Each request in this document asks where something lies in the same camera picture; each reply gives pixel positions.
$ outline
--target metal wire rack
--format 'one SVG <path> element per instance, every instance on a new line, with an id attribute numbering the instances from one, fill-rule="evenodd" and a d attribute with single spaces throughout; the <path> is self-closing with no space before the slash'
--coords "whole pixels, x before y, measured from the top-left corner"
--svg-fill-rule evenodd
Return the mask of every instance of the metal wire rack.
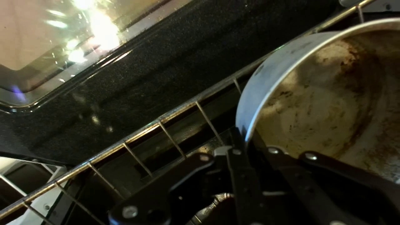
<path id="1" fill-rule="evenodd" d="M 313 27 L 312 30 L 304 32 L 300 36 L 304 35 L 310 35 L 319 32 L 322 30 L 332 27 L 334 24 L 344 20 L 345 17 L 359 14 L 360 22 L 364 22 L 364 15 L 363 15 L 363 9 L 373 2 L 374 0 L 364 0 L 359 5 L 347 9 L 345 11 L 325 20 L 324 22 L 319 24 L 318 26 Z M 58 189 L 63 195 L 65 195 L 68 199 L 70 199 L 78 207 L 80 207 L 83 211 L 85 211 L 95 222 L 98 224 L 104 224 L 103 220 L 100 220 L 95 214 L 93 214 L 84 204 L 82 204 L 78 199 L 75 199 L 72 194 L 69 194 L 65 190 L 65 184 L 69 180 L 73 180 L 78 175 L 83 174 L 84 171 L 93 171 L 109 189 L 112 189 L 117 196 L 124 197 L 125 194 L 123 194 L 119 187 L 113 184 L 100 170 L 99 165 L 100 162 L 108 162 L 108 160 L 113 160 L 112 157 L 120 152 L 120 151 L 127 151 L 133 160 L 144 170 L 144 172 L 148 175 L 149 180 L 157 179 L 159 172 L 154 172 L 145 162 L 144 162 L 144 156 L 138 155 L 135 150 L 132 147 L 133 144 L 137 141 L 140 141 L 142 139 L 147 137 L 148 135 L 152 135 L 155 130 L 162 130 L 165 135 L 165 137 L 170 141 L 170 144 L 177 149 L 179 154 L 179 160 L 185 160 L 189 154 L 192 154 L 192 150 L 185 150 L 182 146 L 182 139 L 178 139 L 177 135 L 174 136 L 173 132 L 169 130 L 168 125 L 169 122 L 173 122 L 175 120 L 182 120 L 182 116 L 190 111 L 195 110 L 202 114 L 203 116 L 203 122 L 205 122 L 209 129 L 213 131 L 214 139 L 217 145 L 225 145 L 224 136 L 222 134 L 222 130 L 219 130 L 215 124 L 213 122 L 213 119 L 210 117 L 208 110 L 204 109 L 204 102 L 215 96 L 219 95 L 222 91 L 227 90 L 228 87 L 232 87 L 237 91 L 237 102 L 239 100 L 239 96 L 243 91 L 243 86 L 245 85 L 247 80 L 250 77 L 252 72 L 269 56 L 270 54 L 264 55 L 263 57 L 253 61 L 248 66 L 240 69 L 239 71 L 234 72 L 229 77 L 224 79 L 219 84 L 212 86 L 210 89 L 205 90 L 200 95 L 195 96 L 190 101 L 180 105 L 179 107 L 164 114 L 155 121 L 150 122 L 149 125 L 144 126 L 143 129 L 135 131 L 134 134 L 129 135 L 127 139 L 122 140 L 120 142 L 110 146 L 109 149 L 99 152 L 98 155 L 93 156 L 92 159 L 87 160 L 85 162 L 78 165 L 73 170 L 60 175 L 59 177 L 54 179 L 53 181 L 48 182 L 39 190 L 24 196 L 23 199 L 18 200 L 17 202 L 9 205 L 8 207 L 3 209 L 0 211 L 0 221 L 5 220 L 8 216 L 13 215 L 18 210 L 25 209 L 30 210 L 34 212 L 37 216 L 39 216 L 44 222 L 47 224 L 55 224 L 50 221 L 40 210 L 35 209 L 32 202 L 43 196 L 44 194 Z M 199 216 L 195 216 L 195 220 L 198 220 L 198 224 L 202 222 Z"/>

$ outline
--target bright light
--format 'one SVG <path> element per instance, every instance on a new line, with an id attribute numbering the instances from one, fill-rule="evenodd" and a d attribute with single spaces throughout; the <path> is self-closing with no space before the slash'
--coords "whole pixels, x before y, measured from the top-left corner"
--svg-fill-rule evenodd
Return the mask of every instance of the bright light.
<path id="1" fill-rule="evenodd" d="M 100 119 L 97 116 L 97 115 L 92 115 L 92 121 L 95 124 L 95 125 L 100 125 Z"/>
<path id="2" fill-rule="evenodd" d="M 100 50 L 113 50 L 120 45 L 117 25 L 103 11 L 90 11 L 90 30 Z"/>
<path id="3" fill-rule="evenodd" d="M 130 50 L 130 51 L 128 51 L 128 52 L 123 54 L 122 56 L 117 57 L 117 60 L 115 60 L 115 61 L 119 61 L 119 60 L 122 60 L 122 59 L 127 57 L 127 55 L 129 55 L 132 51 L 133 51 L 133 50 Z"/>
<path id="4" fill-rule="evenodd" d="M 78 46 L 78 44 L 79 44 L 79 40 L 73 39 L 73 40 L 68 41 L 65 46 L 68 50 L 73 50 Z"/>
<path id="5" fill-rule="evenodd" d="M 73 62 L 77 62 L 77 64 L 85 62 L 87 57 L 85 57 L 84 50 L 83 49 L 75 49 L 75 50 L 70 51 L 68 54 L 68 60 L 73 61 Z"/>
<path id="6" fill-rule="evenodd" d="M 95 6 L 97 0 L 74 0 L 73 4 L 79 10 L 89 10 Z"/>
<path id="7" fill-rule="evenodd" d="M 58 17 L 65 17 L 65 14 L 58 10 L 48 10 L 52 15 L 55 15 Z"/>
<path id="8" fill-rule="evenodd" d="M 105 130 L 107 130 L 108 132 L 114 132 L 114 127 L 113 127 L 113 126 L 108 126 Z"/>
<path id="9" fill-rule="evenodd" d="M 52 26 L 59 27 L 59 29 L 67 29 L 68 24 L 59 21 L 59 20 L 47 20 L 47 22 Z"/>

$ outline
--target dishwasher rack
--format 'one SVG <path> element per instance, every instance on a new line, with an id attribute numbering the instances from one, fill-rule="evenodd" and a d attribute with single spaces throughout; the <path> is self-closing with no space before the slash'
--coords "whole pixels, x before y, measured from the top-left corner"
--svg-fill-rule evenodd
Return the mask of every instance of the dishwasher rack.
<path id="1" fill-rule="evenodd" d="M 320 25 L 313 27 L 312 30 L 304 32 L 300 36 L 315 34 L 315 32 L 323 31 L 325 29 L 329 29 L 333 25 L 335 25 L 337 22 L 339 22 L 339 21 L 344 20 L 345 17 L 348 17 L 350 15 L 354 15 L 354 14 L 358 14 L 359 19 L 360 19 L 360 22 L 364 22 L 363 9 L 368 4 L 373 2 L 373 1 L 374 0 L 363 0 L 359 5 L 344 10 L 343 12 L 340 12 L 340 14 L 338 14 L 338 15 L 335 15 L 335 16 L 328 19 L 328 20 L 325 20 Z M 49 219 L 47 219 L 47 216 L 43 215 L 38 209 L 33 207 L 30 205 L 30 202 L 33 200 L 38 199 L 39 196 L 43 196 L 44 194 L 47 194 L 50 190 L 59 189 L 63 195 L 67 195 L 78 207 L 80 207 L 87 214 L 89 214 L 98 224 L 104 224 L 88 207 L 85 207 L 82 202 L 79 202 L 79 200 L 77 200 L 73 195 L 68 194 L 68 191 L 65 191 L 65 189 L 64 189 L 64 184 L 67 181 L 77 177 L 79 174 L 82 174 L 84 171 L 88 171 L 88 170 L 92 170 L 100 180 L 103 180 L 103 182 L 107 186 L 109 186 L 112 190 L 114 190 L 117 195 L 123 196 L 122 192 L 119 191 L 118 186 L 113 185 L 113 182 L 109 179 L 107 179 L 102 174 L 102 171 L 99 171 L 99 169 L 97 167 L 97 164 L 104 162 L 107 160 L 110 160 L 110 157 L 113 155 L 115 155 L 117 152 L 119 152 L 119 151 L 128 151 L 129 155 L 132 155 L 132 157 L 137 161 L 137 164 L 148 174 L 149 179 L 150 180 L 155 179 L 158 175 L 154 174 L 144 164 L 143 159 L 140 159 L 138 156 L 138 154 L 133 151 L 130 145 L 134 144 L 135 141 L 140 140 L 142 137 L 145 137 L 147 135 L 152 135 L 152 132 L 155 131 L 157 129 L 160 129 L 165 134 L 165 136 L 169 139 L 170 144 L 173 146 L 175 146 L 175 149 L 178 150 L 178 154 L 182 156 L 182 159 L 185 159 L 188 156 L 188 154 L 192 154 L 192 152 L 188 152 L 188 151 L 185 152 L 183 150 L 183 147 L 180 146 L 180 142 L 177 141 L 177 139 L 172 135 L 172 132 L 165 126 L 165 124 L 170 122 L 170 121 L 174 121 L 174 120 L 179 120 L 180 116 L 184 115 L 184 112 L 187 112 L 189 110 L 198 110 L 198 112 L 202 114 L 202 116 L 204 119 L 204 122 L 207 122 L 209 129 L 213 131 L 218 145 L 225 145 L 224 137 L 222 136 L 220 131 L 215 127 L 215 125 L 210 120 L 210 116 L 208 115 L 207 110 L 204 110 L 203 101 L 213 97 L 214 95 L 218 95 L 220 91 L 225 90 L 229 86 L 237 89 L 238 94 L 240 95 L 242 90 L 243 90 L 243 86 L 245 85 L 247 80 L 250 77 L 253 71 L 270 54 L 267 54 L 263 57 L 253 61 L 248 66 L 245 66 L 245 67 L 240 69 L 239 71 L 234 72 L 229 77 L 224 79 L 223 81 L 220 81 L 217 85 L 212 86 L 210 89 L 205 90 L 200 95 L 195 96 L 190 101 L 187 101 L 185 104 L 180 105 L 179 107 L 164 114 L 163 116 L 160 116 L 155 121 L 148 124 L 143 129 L 140 129 L 140 130 L 135 131 L 134 134 L 129 135 L 123 141 L 120 141 L 120 142 L 110 146 L 109 149 L 99 152 L 98 155 L 93 156 L 92 159 L 87 160 L 85 162 L 78 165 L 73 170 L 60 175 L 59 177 L 57 177 L 52 182 L 48 182 L 42 189 L 32 192 L 28 196 L 24 196 L 23 199 L 18 200 L 14 204 L 9 205 L 8 207 L 5 207 L 4 210 L 0 211 L 0 221 L 7 219 L 8 216 L 13 215 L 15 211 L 22 210 L 22 209 L 25 207 L 27 210 L 32 210 L 34 214 L 37 214 L 44 222 L 54 224 L 54 222 L 49 221 Z"/>

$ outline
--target rack tine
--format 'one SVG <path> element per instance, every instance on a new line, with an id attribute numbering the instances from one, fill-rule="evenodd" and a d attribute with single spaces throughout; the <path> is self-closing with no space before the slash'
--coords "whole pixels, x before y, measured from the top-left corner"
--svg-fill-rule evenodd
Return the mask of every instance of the rack tine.
<path id="1" fill-rule="evenodd" d="M 23 205 L 32 210 L 34 214 L 37 214 L 40 219 L 43 219 L 47 224 L 53 225 L 53 222 L 50 220 L 48 220 L 43 214 L 40 214 L 37 209 L 34 209 L 33 206 L 30 206 L 25 200 L 23 201 Z"/>
<path id="2" fill-rule="evenodd" d="M 4 180 L 9 186 L 12 186 L 15 191 L 18 191 L 19 194 L 22 194 L 23 196 L 27 196 L 27 192 L 23 191 L 19 186 L 17 186 L 12 180 L 9 180 L 8 177 L 5 177 L 4 175 L 0 174 L 0 179 Z"/>
<path id="3" fill-rule="evenodd" d="M 187 155 L 184 154 L 183 149 L 178 145 L 178 142 L 175 141 L 175 139 L 173 137 L 173 135 L 167 130 L 167 127 L 164 126 L 164 124 L 162 121 L 159 121 L 160 127 L 163 129 L 163 131 L 165 132 L 165 135 L 170 139 L 170 141 L 173 142 L 173 145 L 178 149 L 179 154 L 187 159 Z"/>
<path id="4" fill-rule="evenodd" d="M 135 152 L 127 145 L 127 142 L 123 142 L 124 147 L 128 150 L 128 152 L 135 159 L 135 161 L 149 174 L 150 177 L 153 177 L 153 172 L 149 170 L 148 166 L 145 166 L 144 162 L 135 155 Z"/>
<path id="5" fill-rule="evenodd" d="M 240 87 L 240 85 L 239 85 L 239 82 L 238 82 L 238 79 L 234 79 L 234 84 L 235 84 L 235 86 L 237 86 L 237 89 L 238 89 L 239 94 L 242 95 L 242 87 Z"/>
<path id="6" fill-rule="evenodd" d="M 68 196 L 74 204 L 77 204 L 82 210 L 84 210 L 92 219 L 94 219 L 98 224 L 105 225 L 98 216 L 90 212 L 88 207 L 85 207 L 83 204 L 80 204 L 75 197 L 73 197 L 70 194 L 64 190 L 64 187 L 59 184 L 55 182 L 55 185 L 62 190 L 62 192 Z"/>
<path id="7" fill-rule="evenodd" d="M 359 17 L 360 17 L 360 24 L 364 24 L 365 19 L 364 19 L 364 12 L 363 12 L 363 6 L 360 4 L 358 4 L 357 7 L 358 7 Z"/>
<path id="8" fill-rule="evenodd" d="M 199 224 L 203 224 L 198 215 L 195 215 L 194 217 L 198 220 Z"/>
<path id="9" fill-rule="evenodd" d="M 104 177 L 95 166 L 93 166 L 92 162 L 89 162 L 88 165 L 107 185 L 109 185 L 110 189 L 113 189 L 117 192 L 118 196 L 123 199 L 123 195 L 120 194 L 120 191 L 118 191 L 115 186 L 107 177 Z"/>
<path id="10" fill-rule="evenodd" d="M 224 141 L 223 141 L 223 139 L 222 139 L 222 136 L 220 136 L 220 134 L 218 134 L 218 131 L 217 131 L 215 126 L 213 125 L 212 120 L 210 120 L 209 116 L 205 114 L 204 109 L 202 107 L 200 102 L 197 101 L 195 104 L 197 104 L 198 109 L 200 110 L 200 112 L 202 112 L 203 117 L 205 119 L 205 121 L 207 121 L 207 122 L 209 124 L 209 126 L 212 127 L 212 130 L 213 130 L 214 135 L 217 136 L 217 139 L 219 140 L 219 142 L 220 142 L 222 145 L 225 145 Z"/>
<path id="11" fill-rule="evenodd" d="M 213 207 L 217 207 L 220 202 L 222 201 L 217 196 L 214 196 L 214 201 L 212 205 L 213 205 Z"/>
<path id="12" fill-rule="evenodd" d="M 50 172 L 52 175 L 54 174 L 54 171 L 47 164 L 40 164 L 40 165 L 42 165 L 42 167 L 48 170 L 48 172 Z"/>

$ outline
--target stainless steel pan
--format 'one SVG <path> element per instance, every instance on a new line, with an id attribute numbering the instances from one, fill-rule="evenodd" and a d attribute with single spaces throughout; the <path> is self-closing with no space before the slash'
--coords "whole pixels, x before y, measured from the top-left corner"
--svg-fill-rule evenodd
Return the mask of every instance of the stainless steel pan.
<path id="1" fill-rule="evenodd" d="M 237 126 L 249 142 L 315 150 L 400 180 L 400 19 L 297 39 L 253 75 Z"/>

